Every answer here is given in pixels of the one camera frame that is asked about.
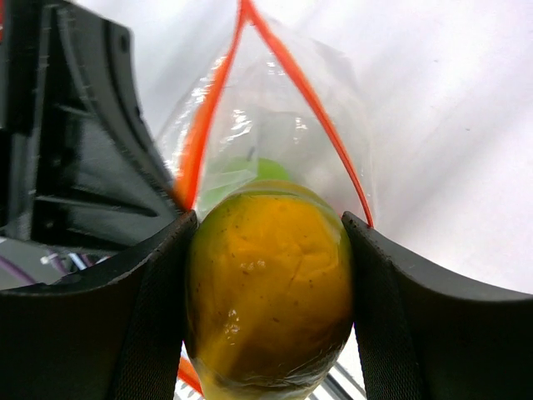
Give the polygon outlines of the yellow green mango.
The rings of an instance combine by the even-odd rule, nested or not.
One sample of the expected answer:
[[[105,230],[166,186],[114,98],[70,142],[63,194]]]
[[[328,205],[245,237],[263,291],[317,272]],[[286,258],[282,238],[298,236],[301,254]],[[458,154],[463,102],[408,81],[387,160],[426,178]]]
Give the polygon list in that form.
[[[246,185],[213,208],[187,265],[188,356],[207,399],[303,399],[353,324],[339,215],[292,182]]]

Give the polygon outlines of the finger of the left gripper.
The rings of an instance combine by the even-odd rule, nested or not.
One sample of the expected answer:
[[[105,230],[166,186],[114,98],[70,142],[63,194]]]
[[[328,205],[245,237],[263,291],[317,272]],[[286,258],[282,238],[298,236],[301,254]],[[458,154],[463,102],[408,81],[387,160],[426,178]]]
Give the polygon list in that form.
[[[68,1],[1,4],[1,233],[116,253],[179,215],[137,100],[133,35]]]

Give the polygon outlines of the green apple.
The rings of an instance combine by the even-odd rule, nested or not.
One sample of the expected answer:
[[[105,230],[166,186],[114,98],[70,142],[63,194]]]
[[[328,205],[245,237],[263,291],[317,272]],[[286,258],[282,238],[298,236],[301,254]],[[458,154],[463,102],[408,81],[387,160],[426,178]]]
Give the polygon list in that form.
[[[239,188],[261,180],[290,181],[291,176],[280,163],[264,157],[251,160],[234,157],[209,162],[204,170],[195,209],[199,214],[207,214]]]

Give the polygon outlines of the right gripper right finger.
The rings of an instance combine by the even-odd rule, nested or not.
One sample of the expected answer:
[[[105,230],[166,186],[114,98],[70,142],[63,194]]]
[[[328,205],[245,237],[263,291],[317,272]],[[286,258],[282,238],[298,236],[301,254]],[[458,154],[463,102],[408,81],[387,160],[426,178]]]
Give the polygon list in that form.
[[[346,212],[370,399],[529,399],[532,297],[461,276]]]

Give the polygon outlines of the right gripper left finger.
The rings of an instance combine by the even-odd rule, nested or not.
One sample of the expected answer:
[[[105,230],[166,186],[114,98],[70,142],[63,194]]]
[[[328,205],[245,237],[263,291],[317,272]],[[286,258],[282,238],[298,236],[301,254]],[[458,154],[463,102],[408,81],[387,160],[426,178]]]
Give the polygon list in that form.
[[[196,227],[188,212],[53,284],[2,291],[2,398],[173,398]]]

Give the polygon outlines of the clear orange-zipper zip bag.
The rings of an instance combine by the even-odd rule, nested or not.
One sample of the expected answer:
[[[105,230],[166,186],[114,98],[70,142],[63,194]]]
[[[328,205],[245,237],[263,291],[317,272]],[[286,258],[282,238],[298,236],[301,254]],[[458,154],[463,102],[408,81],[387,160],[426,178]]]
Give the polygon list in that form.
[[[195,209],[205,167],[237,157],[280,163],[287,182],[340,218],[373,219],[371,139],[347,60],[268,21],[252,1],[239,2],[229,48],[177,104],[157,144],[197,228],[208,215]]]

